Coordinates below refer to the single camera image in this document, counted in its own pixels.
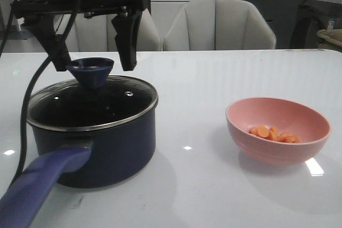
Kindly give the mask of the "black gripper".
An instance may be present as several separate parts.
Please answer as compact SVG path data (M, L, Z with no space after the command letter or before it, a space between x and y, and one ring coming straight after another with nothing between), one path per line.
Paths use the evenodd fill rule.
M55 32L54 14L71 14L76 0L18 0L13 1L14 16L23 18L22 26L34 35L51 58L58 72L65 72L71 61L66 43L59 44L62 35ZM137 65L136 51L142 11L147 0L80 0L78 13L87 17L117 14L112 19L116 31L115 43L123 71L133 71Z

